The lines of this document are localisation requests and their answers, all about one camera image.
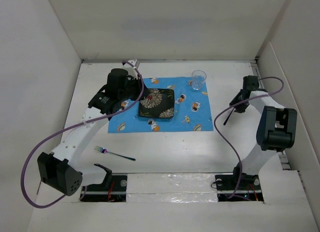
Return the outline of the black floral square plate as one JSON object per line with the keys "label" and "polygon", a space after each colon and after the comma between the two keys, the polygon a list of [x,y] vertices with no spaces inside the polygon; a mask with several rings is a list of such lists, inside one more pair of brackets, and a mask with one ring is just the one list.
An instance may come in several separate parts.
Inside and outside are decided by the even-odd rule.
{"label": "black floral square plate", "polygon": [[139,101],[138,115],[152,119],[171,119],[174,116],[175,98],[173,89],[150,88]]}

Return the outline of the purple iridescent spoon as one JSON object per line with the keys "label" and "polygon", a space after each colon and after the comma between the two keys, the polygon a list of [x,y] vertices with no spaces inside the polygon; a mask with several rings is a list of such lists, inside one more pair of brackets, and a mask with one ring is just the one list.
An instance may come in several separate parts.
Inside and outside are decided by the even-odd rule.
{"label": "purple iridescent spoon", "polygon": [[223,123],[224,126],[227,124],[227,122],[230,119],[230,116],[232,115],[233,111],[234,111],[234,108],[230,111],[230,113],[228,114],[227,118],[225,119],[225,121]]}

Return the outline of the clear plastic cup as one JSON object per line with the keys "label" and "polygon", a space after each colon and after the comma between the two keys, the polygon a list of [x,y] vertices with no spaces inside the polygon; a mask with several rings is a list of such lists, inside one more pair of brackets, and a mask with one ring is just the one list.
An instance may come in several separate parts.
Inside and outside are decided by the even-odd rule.
{"label": "clear plastic cup", "polygon": [[196,70],[191,74],[191,87],[194,90],[202,89],[207,78],[207,74],[202,70]]}

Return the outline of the blue space-print cloth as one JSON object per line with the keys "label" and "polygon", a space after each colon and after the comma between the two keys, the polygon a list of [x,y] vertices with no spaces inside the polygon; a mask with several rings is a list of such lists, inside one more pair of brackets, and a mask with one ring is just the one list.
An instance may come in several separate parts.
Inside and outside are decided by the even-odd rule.
{"label": "blue space-print cloth", "polygon": [[171,119],[152,119],[139,116],[139,103],[132,109],[115,116],[108,125],[109,133],[187,132],[213,130],[207,87],[191,87],[190,77],[146,78],[148,89],[173,89],[174,116]]}

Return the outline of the iridescent fork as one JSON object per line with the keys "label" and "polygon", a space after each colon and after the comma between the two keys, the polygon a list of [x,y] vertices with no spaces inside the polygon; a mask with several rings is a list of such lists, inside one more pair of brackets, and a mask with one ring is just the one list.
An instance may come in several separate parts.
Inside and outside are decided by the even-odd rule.
{"label": "iridescent fork", "polygon": [[94,150],[97,151],[97,152],[100,152],[102,154],[111,154],[111,155],[115,155],[115,156],[118,156],[118,157],[121,157],[121,158],[125,158],[125,159],[130,160],[130,161],[136,161],[135,158],[127,157],[127,156],[123,156],[123,155],[120,155],[120,154],[117,154],[117,153],[110,152],[106,148],[103,148],[103,147],[100,147],[100,146],[95,146]]}

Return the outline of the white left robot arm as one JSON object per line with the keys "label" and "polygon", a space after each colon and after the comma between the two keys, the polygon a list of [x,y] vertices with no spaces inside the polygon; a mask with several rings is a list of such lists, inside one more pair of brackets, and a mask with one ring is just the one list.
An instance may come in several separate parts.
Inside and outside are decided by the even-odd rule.
{"label": "white left robot arm", "polygon": [[50,153],[42,152],[38,159],[41,181],[63,193],[73,195],[80,187],[95,185],[107,190],[112,183],[112,171],[101,164],[80,169],[78,161],[96,133],[109,120],[131,109],[121,104],[131,100],[135,105],[148,89],[138,72],[137,60],[124,61],[121,68],[114,68],[107,76],[106,84],[89,101],[81,121],[65,131],[69,134]]}

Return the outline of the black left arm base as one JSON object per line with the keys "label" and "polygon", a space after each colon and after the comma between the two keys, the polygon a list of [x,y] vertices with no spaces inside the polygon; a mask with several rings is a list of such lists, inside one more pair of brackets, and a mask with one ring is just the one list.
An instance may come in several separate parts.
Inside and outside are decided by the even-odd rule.
{"label": "black left arm base", "polygon": [[107,186],[92,184],[86,188],[82,187],[79,200],[81,202],[126,202],[127,185],[127,174],[113,174],[112,180]]}

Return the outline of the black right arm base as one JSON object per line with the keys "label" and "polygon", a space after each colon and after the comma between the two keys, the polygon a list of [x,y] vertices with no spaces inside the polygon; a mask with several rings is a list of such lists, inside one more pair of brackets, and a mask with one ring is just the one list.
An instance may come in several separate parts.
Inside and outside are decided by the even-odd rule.
{"label": "black right arm base", "polygon": [[232,173],[215,174],[211,187],[216,189],[219,202],[264,201],[259,176],[240,173],[239,165]]}

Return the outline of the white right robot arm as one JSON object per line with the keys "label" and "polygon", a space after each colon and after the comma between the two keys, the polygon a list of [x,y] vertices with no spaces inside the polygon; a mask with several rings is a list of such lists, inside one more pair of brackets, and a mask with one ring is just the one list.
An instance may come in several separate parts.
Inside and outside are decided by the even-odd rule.
{"label": "white right robot arm", "polygon": [[261,114],[256,144],[236,165],[231,176],[232,185],[243,189],[277,152],[294,145],[298,113],[274,101],[265,89],[259,87],[258,77],[250,75],[243,78],[242,89],[229,105],[236,113],[244,113],[251,105]]}

